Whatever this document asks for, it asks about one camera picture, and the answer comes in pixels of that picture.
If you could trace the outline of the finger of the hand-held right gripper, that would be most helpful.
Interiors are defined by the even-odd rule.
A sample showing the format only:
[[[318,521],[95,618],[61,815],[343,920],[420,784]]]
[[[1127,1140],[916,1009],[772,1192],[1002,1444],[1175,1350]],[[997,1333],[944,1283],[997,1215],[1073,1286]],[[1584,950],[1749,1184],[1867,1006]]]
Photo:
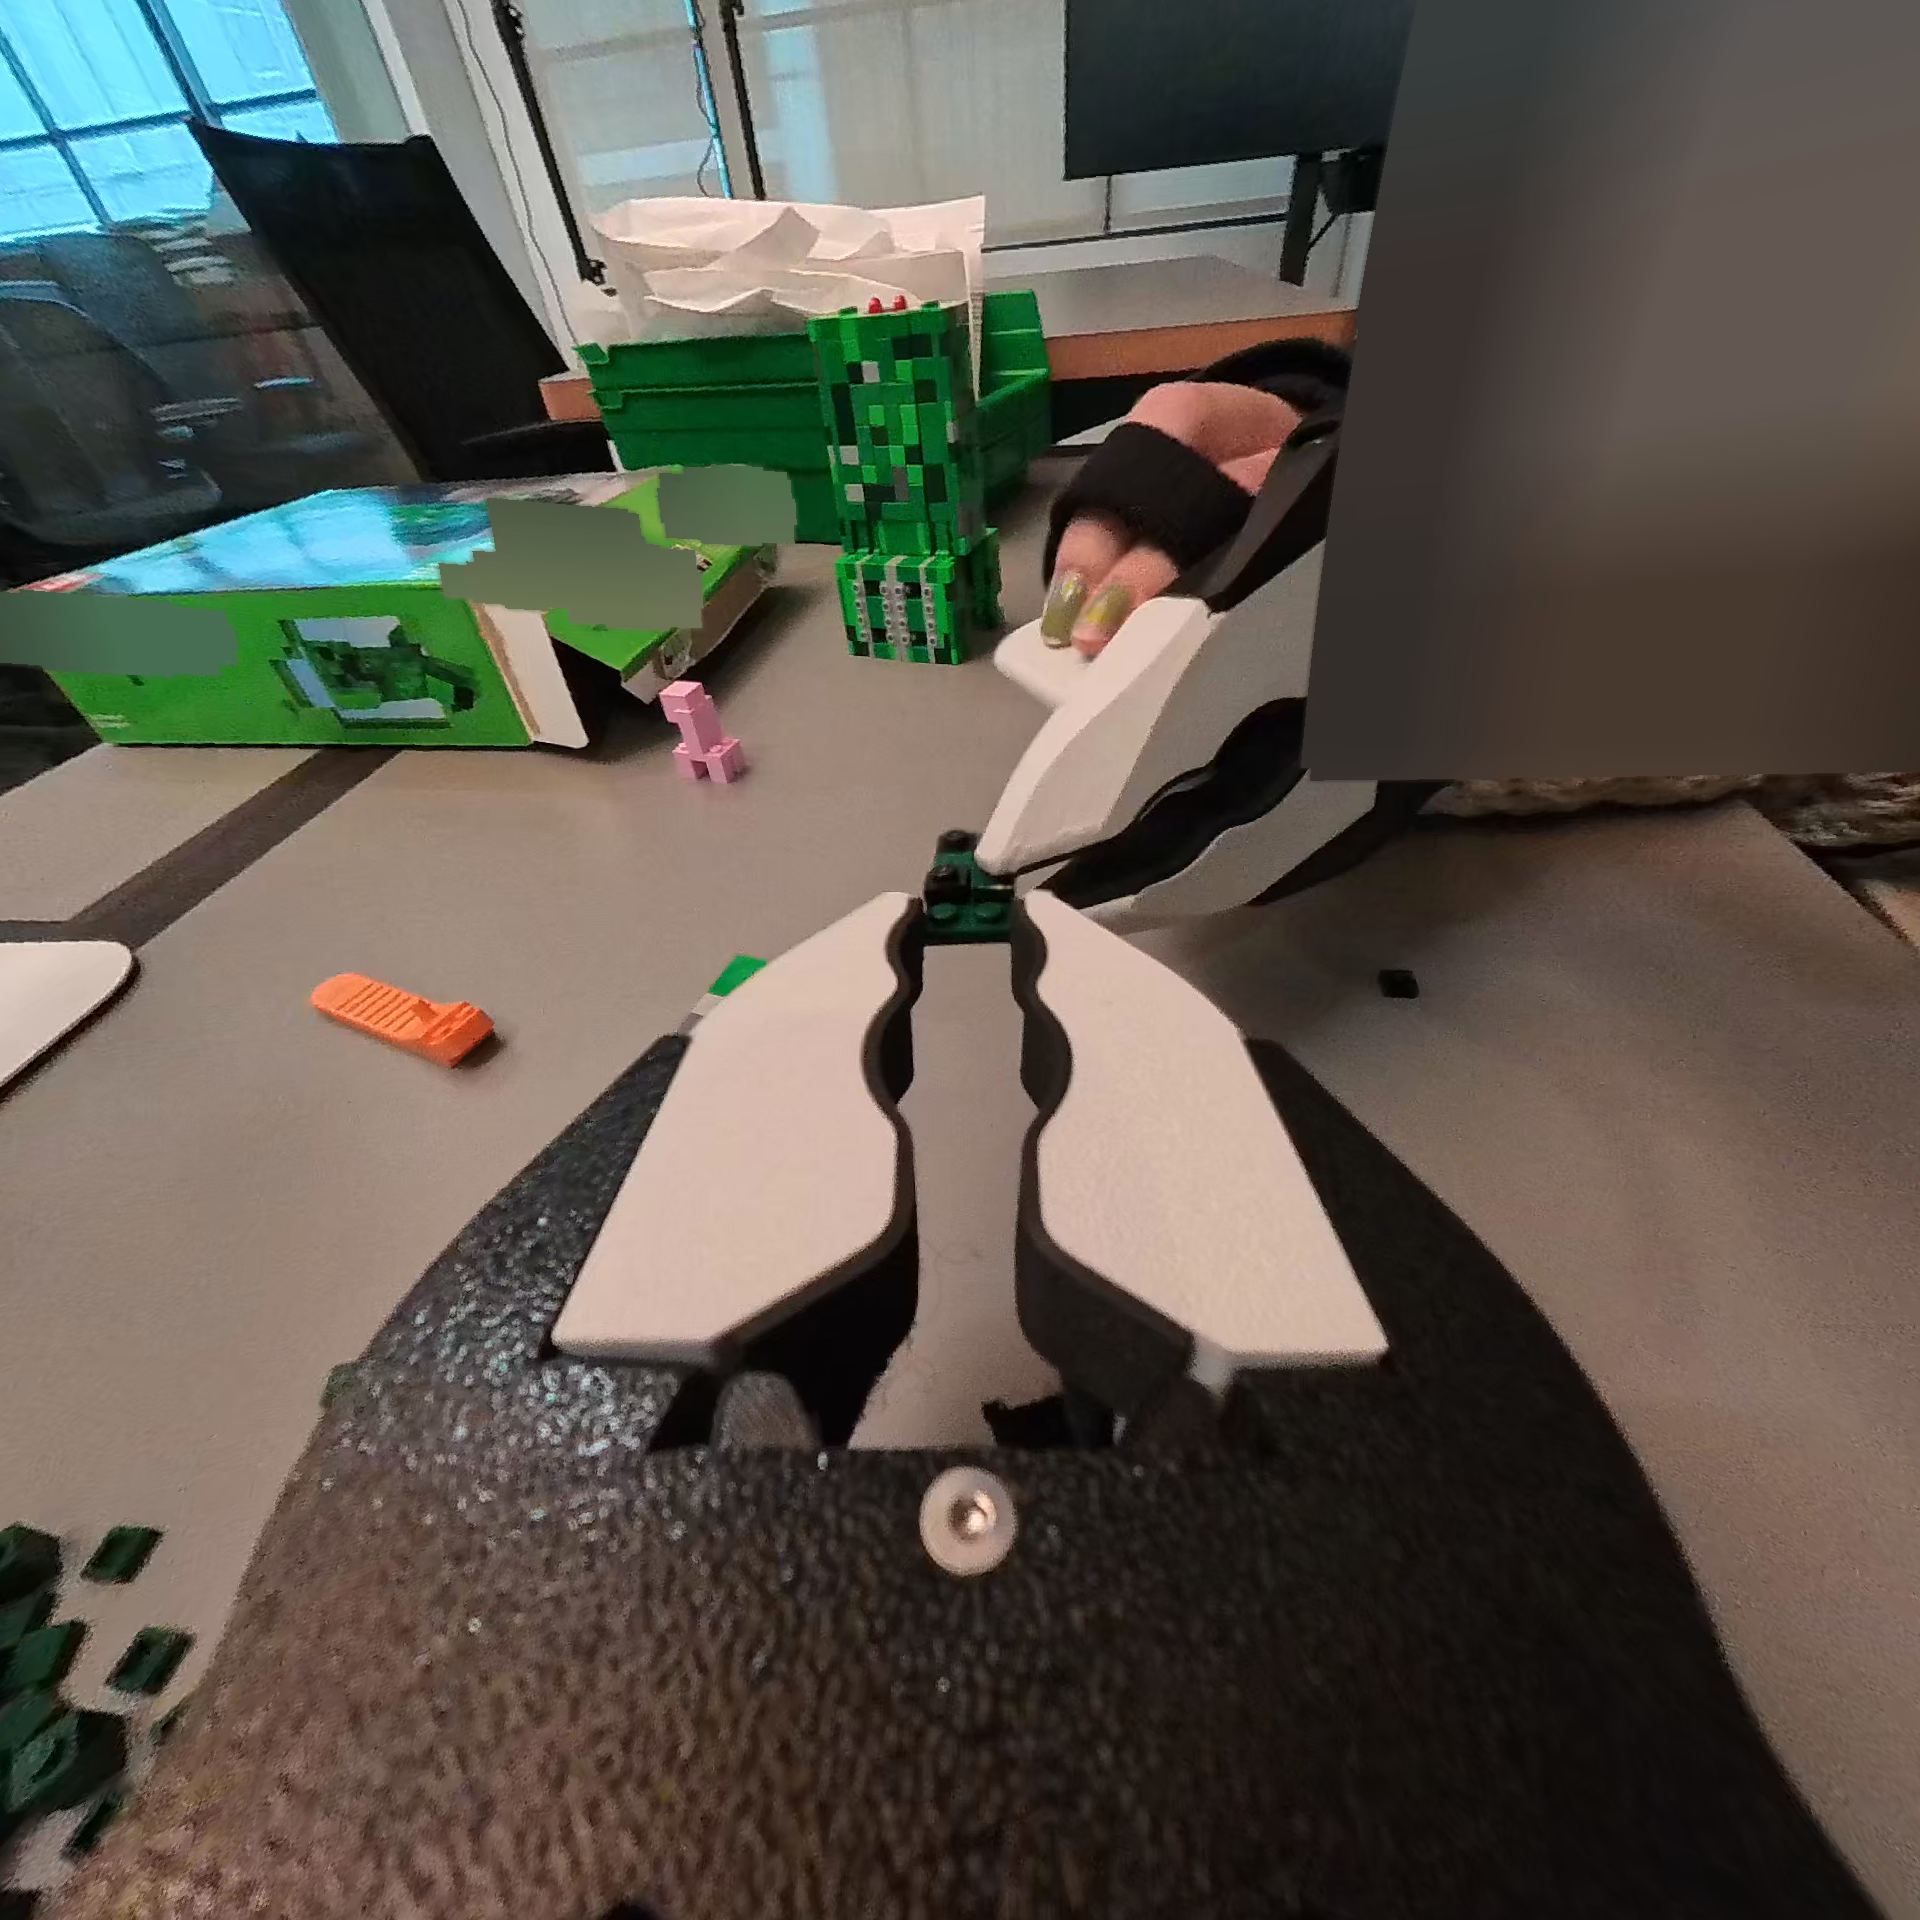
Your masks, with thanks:
[[[1432,801],[1432,780],[1316,780],[1306,706],[1262,704],[1213,760],[1059,868],[1059,899],[1096,920],[1180,920],[1264,905],[1347,872]]]
[[[1225,613],[1152,598],[1098,656],[1041,671],[1056,701],[978,837],[982,865],[1015,874],[1111,840],[1259,708],[1304,701],[1326,550]]]

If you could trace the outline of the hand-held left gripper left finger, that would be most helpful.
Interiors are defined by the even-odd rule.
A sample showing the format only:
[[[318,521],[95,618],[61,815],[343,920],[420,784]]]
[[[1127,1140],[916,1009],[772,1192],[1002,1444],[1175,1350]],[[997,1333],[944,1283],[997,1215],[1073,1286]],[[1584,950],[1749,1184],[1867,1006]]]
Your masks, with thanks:
[[[572,1361],[784,1380],[849,1442],[919,1313],[921,901],[888,891],[722,997],[553,1326]]]

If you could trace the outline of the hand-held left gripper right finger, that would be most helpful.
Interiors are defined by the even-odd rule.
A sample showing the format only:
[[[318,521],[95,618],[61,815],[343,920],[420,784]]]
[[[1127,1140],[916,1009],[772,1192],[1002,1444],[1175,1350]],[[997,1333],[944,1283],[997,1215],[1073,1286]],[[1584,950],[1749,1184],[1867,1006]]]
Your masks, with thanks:
[[[1204,993],[1050,891],[1015,925],[1017,1309],[1071,1395],[1132,1424],[1388,1338],[1253,1049]]]

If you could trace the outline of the dark green lego plate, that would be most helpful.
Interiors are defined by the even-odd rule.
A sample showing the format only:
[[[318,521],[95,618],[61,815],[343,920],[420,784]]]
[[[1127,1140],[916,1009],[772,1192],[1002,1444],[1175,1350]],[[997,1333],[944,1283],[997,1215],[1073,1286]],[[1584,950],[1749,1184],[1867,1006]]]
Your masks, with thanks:
[[[938,863],[952,863],[972,871],[972,901],[971,905],[952,919],[937,919],[931,914],[925,902],[925,881],[923,881],[923,919],[925,919],[925,941],[932,947],[990,947],[1007,945],[1010,938],[1015,905],[1019,901],[1015,876],[999,876],[992,872],[980,858],[978,846],[975,846],[971,856],[962,858],[938,858],[938,846],[935,846],[931,865],[926,871],[935,868]]]

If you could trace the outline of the green tiled lego assembly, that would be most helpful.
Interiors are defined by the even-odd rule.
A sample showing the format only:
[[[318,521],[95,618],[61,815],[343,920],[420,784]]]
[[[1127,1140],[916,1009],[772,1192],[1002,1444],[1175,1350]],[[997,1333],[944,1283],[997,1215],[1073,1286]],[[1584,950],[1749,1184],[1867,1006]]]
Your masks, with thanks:
[[[677,1026],[677,1034],[688,1038],[692,1033],[697,1033],[699,1026],[727,1003],[729,997],[751,983],[767,967],[769,962],[761,956],[735,954],[688,1009]]]

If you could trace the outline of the green lego creeper figure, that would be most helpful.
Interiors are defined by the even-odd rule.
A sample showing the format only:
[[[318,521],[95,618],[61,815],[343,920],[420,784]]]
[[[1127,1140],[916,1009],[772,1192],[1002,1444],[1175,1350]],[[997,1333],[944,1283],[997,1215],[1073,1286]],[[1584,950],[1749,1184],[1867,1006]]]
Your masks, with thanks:
[[[806,334],[828,429],[849,653],[964,665],[1001,616],[971,311],[870,301],[812,319]]]

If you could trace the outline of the pink lego pig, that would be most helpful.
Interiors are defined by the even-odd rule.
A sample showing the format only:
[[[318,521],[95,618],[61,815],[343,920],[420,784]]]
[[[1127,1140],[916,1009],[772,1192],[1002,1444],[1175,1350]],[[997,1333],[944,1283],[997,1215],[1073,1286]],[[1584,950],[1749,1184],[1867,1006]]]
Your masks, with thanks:
[[[749,773],[742,742],[727,733],[706,685],[678,680],[658,695],[662,717],[678,730],[674,767],[688,783],[733,784]]]

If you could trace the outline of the green lego box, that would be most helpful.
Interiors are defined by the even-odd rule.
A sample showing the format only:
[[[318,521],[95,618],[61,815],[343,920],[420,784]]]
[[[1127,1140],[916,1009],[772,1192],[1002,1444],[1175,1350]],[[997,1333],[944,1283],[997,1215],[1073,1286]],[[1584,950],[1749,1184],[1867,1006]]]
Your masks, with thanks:
[[[690,556],[701,618],[616,629],[446,586],[502,501],[632,519]],[[695,677],[776,569],[775,544],[669,540],[656,474],[329,491],[7,589],[5,662],[121,746],[581,753],[608,708]]]

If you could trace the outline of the person's right hand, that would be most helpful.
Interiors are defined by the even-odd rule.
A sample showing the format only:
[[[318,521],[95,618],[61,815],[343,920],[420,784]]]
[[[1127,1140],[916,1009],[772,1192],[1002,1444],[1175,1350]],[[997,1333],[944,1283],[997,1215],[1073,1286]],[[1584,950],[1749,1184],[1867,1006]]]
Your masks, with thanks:
[[[1140,396],[1054,497],[1045,646],[1096,659],[1241,531],[1304,420],[1286,396],[1237,382],[1177,381]]]

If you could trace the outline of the background wooden table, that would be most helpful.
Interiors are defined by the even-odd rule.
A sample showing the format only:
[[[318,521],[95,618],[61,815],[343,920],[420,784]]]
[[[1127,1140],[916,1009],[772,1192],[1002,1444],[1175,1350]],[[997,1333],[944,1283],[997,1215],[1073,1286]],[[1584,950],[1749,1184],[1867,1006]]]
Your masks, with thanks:
[[[1268,343],[1313,338],[1345,351],[1354,338],[1352,306],[1215,257],[1081,268],[1002,290],[1034,292],[1050,379],[1203,372]],[[541,392],[555,420],[594,422],[613,443],[586,366],[544,379]]]

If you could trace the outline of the black monitor stand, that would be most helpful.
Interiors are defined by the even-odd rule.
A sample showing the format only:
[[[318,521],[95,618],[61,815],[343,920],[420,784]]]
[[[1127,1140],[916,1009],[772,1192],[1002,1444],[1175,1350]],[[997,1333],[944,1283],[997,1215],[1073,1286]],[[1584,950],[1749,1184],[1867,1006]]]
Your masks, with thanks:
[[[1383,167],[1381,143],[1295,156],[1283,223],[1281,282],[1304,285],[1313,252],[1331,228],[1379,209]]]

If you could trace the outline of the orange brick separator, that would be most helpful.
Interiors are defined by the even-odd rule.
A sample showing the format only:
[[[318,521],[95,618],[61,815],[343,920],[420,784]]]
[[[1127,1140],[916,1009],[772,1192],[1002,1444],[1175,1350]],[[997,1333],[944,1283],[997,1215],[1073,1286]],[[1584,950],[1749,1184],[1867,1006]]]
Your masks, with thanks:
[[[495,1020],[465,1003],[440,1003],[363,973],[325,978],[308,997],[334,1025],[413,1059],[454,1068],[496,1036]]]

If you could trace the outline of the black monitor screen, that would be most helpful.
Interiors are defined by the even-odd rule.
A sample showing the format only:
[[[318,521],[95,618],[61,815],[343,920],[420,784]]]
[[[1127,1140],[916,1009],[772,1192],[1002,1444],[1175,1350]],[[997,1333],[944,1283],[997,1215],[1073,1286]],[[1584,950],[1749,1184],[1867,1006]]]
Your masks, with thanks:
[[[1385,144],[1412,2],[1068,2],[1064,177]]]

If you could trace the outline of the green plastic bin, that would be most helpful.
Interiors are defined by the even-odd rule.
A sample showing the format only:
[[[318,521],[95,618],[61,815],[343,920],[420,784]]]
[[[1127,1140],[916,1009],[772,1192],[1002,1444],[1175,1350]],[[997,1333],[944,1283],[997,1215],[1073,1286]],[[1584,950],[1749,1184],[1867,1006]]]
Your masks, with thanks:
[[[990,290],[971,326],[984,507],[1052,440],[1036,292]],[[802,334],[586,346],[603,425],[628,468],[763,468],[788,479],[794,540],[842,542],[814,355]]]

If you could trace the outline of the white crumpled paper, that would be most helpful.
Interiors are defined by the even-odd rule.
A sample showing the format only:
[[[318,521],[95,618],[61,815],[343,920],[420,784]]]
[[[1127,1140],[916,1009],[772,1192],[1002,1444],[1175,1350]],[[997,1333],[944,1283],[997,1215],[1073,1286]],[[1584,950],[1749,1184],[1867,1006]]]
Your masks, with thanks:
[[[926,303],[980,326],[986,197],[865,209],[639,199],[590,221],[603,287],[571,303],[581,344],[804,334],[845,311]]]

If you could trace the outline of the black stand pole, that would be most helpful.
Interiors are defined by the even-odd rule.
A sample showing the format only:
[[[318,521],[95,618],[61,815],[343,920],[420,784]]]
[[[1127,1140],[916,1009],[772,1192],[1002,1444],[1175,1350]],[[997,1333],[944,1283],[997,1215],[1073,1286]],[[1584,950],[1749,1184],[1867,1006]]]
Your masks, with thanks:
[[[755,201],[767,202],[769,194],[758,148],[755,99],[742,42],[742,20],[749,12],[749,7],[746,2],[718,2],[717,9],[733,87],[733,108],[738,123],[738,139],[746,163],[751,192]]]
[[[565,169],[559,158],[553,131],[544,112],[542,92],[534,77],[534,68],[529,57],[529,35],[524,12],[517,2],[493,2],[493,25],[501,39],[501,46],[509,68],[513,72],[514,89],[522,105],[529,129],[533,133],[541,167],[547,177],[550,194],[559,209],[560,223],[567,233],[569,248],[579,277],[601,294],[613,294],[608,268],[607,265],[592,257],[585,241],[577,211],[569,192],[569,183]]]

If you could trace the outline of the white stand base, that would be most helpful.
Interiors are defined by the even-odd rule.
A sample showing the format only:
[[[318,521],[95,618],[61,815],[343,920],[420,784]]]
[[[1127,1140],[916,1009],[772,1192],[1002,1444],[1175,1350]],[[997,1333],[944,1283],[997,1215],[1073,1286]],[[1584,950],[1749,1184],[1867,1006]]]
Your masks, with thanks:
[[[131,947],[100,938],[3,941],[3,1092],[117,1001],[137,975]]]

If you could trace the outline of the black chair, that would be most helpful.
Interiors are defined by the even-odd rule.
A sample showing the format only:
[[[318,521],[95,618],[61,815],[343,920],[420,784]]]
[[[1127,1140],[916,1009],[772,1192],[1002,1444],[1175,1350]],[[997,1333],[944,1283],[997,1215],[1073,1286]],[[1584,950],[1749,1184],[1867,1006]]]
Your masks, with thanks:
[[[430,483],[613,473],[605,427],[557,420],[565,371],[428,137],[297,143],[188,125],[219,187]]]

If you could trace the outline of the pile of dark green pieces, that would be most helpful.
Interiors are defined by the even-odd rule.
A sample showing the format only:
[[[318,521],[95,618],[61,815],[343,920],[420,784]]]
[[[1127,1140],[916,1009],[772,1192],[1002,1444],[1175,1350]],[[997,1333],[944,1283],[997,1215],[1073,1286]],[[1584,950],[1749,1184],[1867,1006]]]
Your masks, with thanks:
[[[30,1909],[88,1864],[181,1728],[181,1671],[194,1635],[137,1618],[104,1635],[106,1665],[84,1677],[102,1602],[132,1596],[167,1530],[118,1522],[71,1553],[57,1533],[12,1522],[3,1536],[5,1901]]]

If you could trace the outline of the window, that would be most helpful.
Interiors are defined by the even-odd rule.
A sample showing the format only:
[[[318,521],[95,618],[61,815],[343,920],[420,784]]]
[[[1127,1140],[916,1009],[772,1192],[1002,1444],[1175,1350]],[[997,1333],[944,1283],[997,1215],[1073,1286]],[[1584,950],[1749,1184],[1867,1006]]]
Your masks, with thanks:
[[[191,129],[341,139],[281,2],[7,2],[3,239],[207,216]]]

